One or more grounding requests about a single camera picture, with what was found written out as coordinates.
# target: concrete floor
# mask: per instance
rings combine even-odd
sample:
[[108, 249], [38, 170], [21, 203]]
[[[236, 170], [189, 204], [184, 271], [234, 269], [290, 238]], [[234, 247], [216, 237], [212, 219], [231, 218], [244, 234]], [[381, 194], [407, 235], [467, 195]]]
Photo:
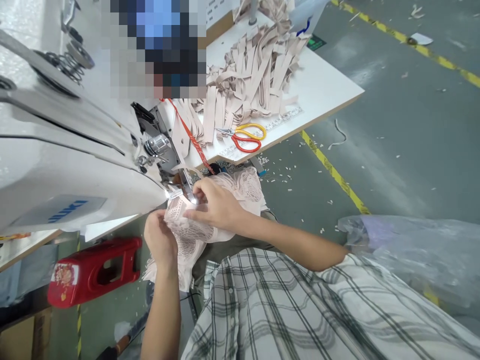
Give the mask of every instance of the concrete floor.
[[[425, 17], [420, 20], [408, 19], [413, 2], [349, 3], [400, 32], [418, 31], [433, 38], [430, 49], [480, 74], [480, 16], [474, 17], [480, 13], [480, 2], [422, 0], [418, 6], [423, 6]], [[321, 150], [373, 214], [480, 224], [476, 189], [480, 167], [475, 166], [480, 153], [476, 139], [480, 89], [360, 18], [350, 22], [351, 18], [352, 14], [327, 5], [314, 31], [327, 44], [316, 52], [365, 93], [306, 132], [318, 145], [324, 144]], [[348, 141], [327, 150], [342, 139], [335, 118]], [[310, 148], [299, 147], [300, 142], [300, 135], [294, 135], [263, 153], [269, 159], [262, 181], [267, 204], [280, 222], [315, 234], [324, 228], [324, 237], [343, 243], [345, 235], [335, 231], [337, 220], [359, 210]], [[267, 182], [273, 178], [288, 183]], [[120, 233], [138, 235], [143, 221]], [[64, 256], [74, 250], [74, 244], [63, 245]], [[142, 262], [147, 257], [144, 246]], [[95, 359], [112, 345], [115, 323], [133, 323], [141, 316], [144, 294], [145, 283], [139, 281], [82, 306], [83, 359]], [[52, 360], [76, 358], [76, 323], [76, 309], [54, 311]]]

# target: red thread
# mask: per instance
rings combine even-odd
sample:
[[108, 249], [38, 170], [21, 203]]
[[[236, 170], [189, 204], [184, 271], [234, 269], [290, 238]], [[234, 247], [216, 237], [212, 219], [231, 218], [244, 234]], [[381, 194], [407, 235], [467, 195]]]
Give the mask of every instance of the red thread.
[[[165, 102], [165, 99], [159, 99], [162, 103]], [[197, 140], [195, 139], [195, 137], [192, 135], [192, 133], [190, 132], [189, 128], [187, 127], [187, 125], [185, 125], [185, 122], [184, 120], [182, 119], [182, 117], [180, 116], [179, 114], [179, 110], [177, 109], [177, 107], [175, 106], [174, 102], [172, 101], [172, 99], [168, 99], [168, 101], [170, 101], [170, 103], [172, 104], [173, 108], [175, 109], [175, 112], [176, 112], [176, 115], [178, 116], [178, 118], [180, 119], [181, 121], [181, 124], [183, 125], [183, 128], [185, 129], [186, 131], [186, 134], [188, 135], [188, 137], [190, 138], [191, 140], [191, 143], [193, 144], [193, 146], [195, 147], [196, 149], [196, 152], [198, 153], [198, 155], [200, 155], [200, 159], [201, 159], [201, 162], [203, 163], [203, 165], [205, 165], [205, 167], [208, 169], [208, 171], [211, 172], [212, 175], [215, 175], [215, 171], [212, 169], [212, 167], [209, 165], [209, 163], [207, 162], [207, 158], [205, 157], [205, 154], [204, 152], [202, 151], [202, 148], [200, 147], [200, 144], [197, 142]]]

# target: hand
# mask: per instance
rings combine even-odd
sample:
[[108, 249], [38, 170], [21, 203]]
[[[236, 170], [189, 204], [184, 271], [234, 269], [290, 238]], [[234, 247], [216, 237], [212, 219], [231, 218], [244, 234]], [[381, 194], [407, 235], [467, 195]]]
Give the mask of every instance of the hand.
[[183, 214], [186, 218], [238, 234], [246, 224], [244, 219], [251, 215], [240, 206], [230, 191], [209, 178], [197, 181], [193, 186], [193, 194], [200, 202], [206, 198], [208, 211], [187, 210]]
[[159, 266], [177, 264], [179, 251], [174, 234], [164, 221], [165, 210], [156, 210], [146, 218], [143, 237], [153, 259]]

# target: orange-handled scissors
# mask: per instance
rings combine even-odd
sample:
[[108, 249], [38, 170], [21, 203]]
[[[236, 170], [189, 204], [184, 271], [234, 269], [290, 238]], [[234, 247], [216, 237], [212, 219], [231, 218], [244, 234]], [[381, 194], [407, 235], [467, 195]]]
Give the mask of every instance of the orange-handled scissors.
[[[244, 130], [245, 128], [249, 128], [249, 127], [254, 127], [254, 128], [260, 129], [261, 132], [263, 133], [263, 135], [262, 136], [256, 136], [256, 135], [253, 135], [252, 133]], [[230, 135], [231, 139], [235, 143], [235, 146], [237, 147], [237, 149], [240, 150], [241, 152], [244, 152], [244, 153], [254, 153], [254, 152], [258, 151], [262, 147], [262, 143], [260, 142], [260, 140], [265, 139], [265, 137], [267, 136], [267, 130], [262, 125], [257, 124], [257, 123], [248, 123], [248, 124], [240, 125], [240, 126], [237, 126], [235, 130], [220, 129], [220, 128], [217, 128], [217, 127], [215, 129], [218, 130], [219, 132], [223, 133], [223, 134]], [[240, 137], [237, 134], [244, 134], [247, 137]], [[246, 149], [246, 148], [243, 148], [243, 147], [240, 146], [239, 141], [256, 143], [258, 146], [254, 149]]]

